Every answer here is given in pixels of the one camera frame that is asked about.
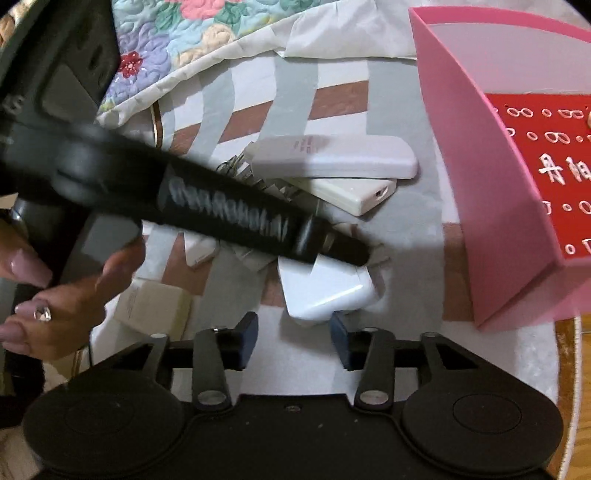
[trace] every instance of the black base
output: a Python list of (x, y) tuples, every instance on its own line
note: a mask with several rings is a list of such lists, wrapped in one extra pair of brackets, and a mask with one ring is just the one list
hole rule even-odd
[[(37, 479), (550, 479), (562, 435), (545, 396), (450, 340), (396, 340), (385, 330), (332, 339), (345, 368), (363, 368), (345, 395), (243, 395), (233, 406), (225, 369), (242, 370), (258, 320), (204, 330), (194, 341), (156, 336), (42, 396), (27, 413)], [(173, 368), (193, 367), (193, 401), (170, 393)], [(396, 367), (419, 389), (393, 402)]]

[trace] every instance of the white fabric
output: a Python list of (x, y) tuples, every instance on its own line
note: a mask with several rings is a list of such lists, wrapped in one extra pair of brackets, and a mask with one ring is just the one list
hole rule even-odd
[(99, 116), (107, 128), (123, 125), (180, 82), (227, 59), (275, 51), (284, 57), (341, 59), (413, 57), (409, 7), (479, 5), (527, 11), (588, 28), (564, 0), (338, 0), (264, 27), (176, 70), (134, 97)]

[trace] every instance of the pink box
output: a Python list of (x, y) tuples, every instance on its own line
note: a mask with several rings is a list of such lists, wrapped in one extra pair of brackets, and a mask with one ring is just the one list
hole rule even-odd
[[(591, 251), (584, 250), (591, 215), (572, 212), (580, 215), (577, 235), (587, 240), (572, 256), (574, 243), (560, 243), (540, 195), (539, 182), (554, 178), (532, 176), (485, 96), (591, 94), (591, 32), (496, 8), (421, 7), (410, 9), (410, 17), (423, 99), (465, 236), (476, 324), (505, 330), (591, 312)], [(588, 152), (591, 157), (591, 143)], [(591, 202), (591, 180), (586, 192), (581, 205)]]

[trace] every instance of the wooden floor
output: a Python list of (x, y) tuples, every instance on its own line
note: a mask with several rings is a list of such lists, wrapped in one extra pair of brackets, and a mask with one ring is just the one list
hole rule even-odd
[(591, 316), (583, 322), (583, 401), (567, 480), (591, 480)]

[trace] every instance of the red flower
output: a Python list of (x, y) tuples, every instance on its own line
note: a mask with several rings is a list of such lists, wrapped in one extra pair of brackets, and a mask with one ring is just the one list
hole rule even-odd
[(142, 66), (144, 59), (139, 56), (136, 51), (130, 51), (121, 55), (121, 63), (119, 64), (119, 72), (123, 74), (123, 78), (128, 79), (132, 75), (139, 73), (139, 68)]

